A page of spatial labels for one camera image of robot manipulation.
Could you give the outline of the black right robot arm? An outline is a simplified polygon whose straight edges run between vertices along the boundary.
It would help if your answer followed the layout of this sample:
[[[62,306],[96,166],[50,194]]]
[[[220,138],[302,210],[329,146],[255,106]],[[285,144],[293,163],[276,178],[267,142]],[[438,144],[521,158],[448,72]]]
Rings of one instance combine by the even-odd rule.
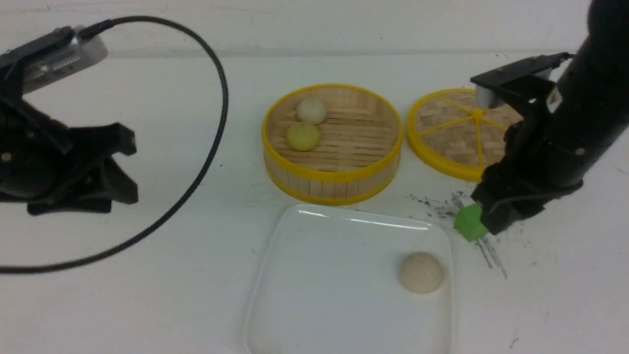
[[[594,0],[575,54],[540,55],[470,78],[478,104],[521,116],[505,154],[485,168],[472,199],[497,235],[583,186],[585,174],[628,127],[629,4]]]

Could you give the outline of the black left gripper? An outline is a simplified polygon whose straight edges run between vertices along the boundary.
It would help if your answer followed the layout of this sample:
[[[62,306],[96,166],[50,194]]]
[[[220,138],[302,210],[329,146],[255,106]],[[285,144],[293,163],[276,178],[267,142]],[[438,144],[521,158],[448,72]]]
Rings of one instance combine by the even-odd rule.
[[[137,153],[121,123],[69,128],[22,98],[1,97],[1,201],[27,203],[31,216],[64,211],[110,213],[139,201],[137,184],[113,159]],[[69,152],[69,170],[65,157]]]

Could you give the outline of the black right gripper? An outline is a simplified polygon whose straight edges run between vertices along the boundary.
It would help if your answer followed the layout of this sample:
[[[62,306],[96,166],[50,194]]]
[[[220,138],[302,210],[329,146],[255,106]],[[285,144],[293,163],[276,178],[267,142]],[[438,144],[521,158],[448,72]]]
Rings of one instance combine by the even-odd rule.
[[[505,155],[485,168],[472,193],[481,209],[480,222],[492,235],[579,190],[585,175],[581,158],[558,148],[530,121],[512,124],[504,141]]]

